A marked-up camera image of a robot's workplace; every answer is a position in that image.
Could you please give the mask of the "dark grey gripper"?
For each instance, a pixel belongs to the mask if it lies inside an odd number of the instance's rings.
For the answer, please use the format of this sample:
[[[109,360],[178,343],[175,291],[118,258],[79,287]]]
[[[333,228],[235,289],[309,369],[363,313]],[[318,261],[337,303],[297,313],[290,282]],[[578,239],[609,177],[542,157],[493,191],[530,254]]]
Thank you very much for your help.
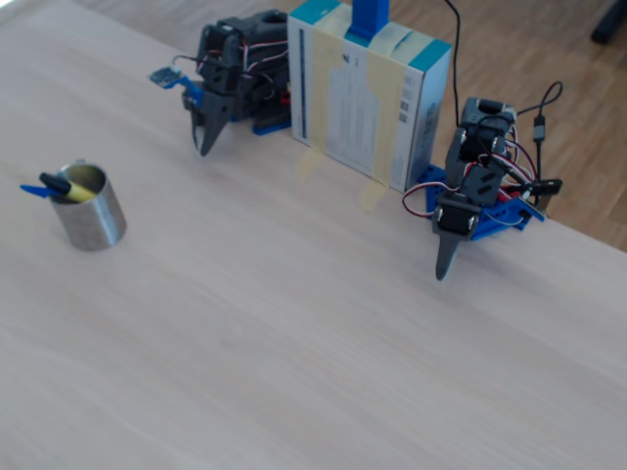
[[[205,61],[199,66],[202,89],[206,91],[202,112],[191,107],[192,138],[195,148],[205,157],[231,119],[234,97],[241,75],[241,63]]]

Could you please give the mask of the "camera-less arm gripper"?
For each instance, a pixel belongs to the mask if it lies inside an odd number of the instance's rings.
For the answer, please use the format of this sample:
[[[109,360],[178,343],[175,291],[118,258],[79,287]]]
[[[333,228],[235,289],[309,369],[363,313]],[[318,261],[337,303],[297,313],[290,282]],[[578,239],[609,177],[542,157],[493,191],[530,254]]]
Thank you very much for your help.
[[[468,197],[457,193],[444,193],[436,204],[432,216],[433,232],[439,235],[439,248],[435,274],[439,281],[447,276],[458,245],[475,233],[482,208]]]

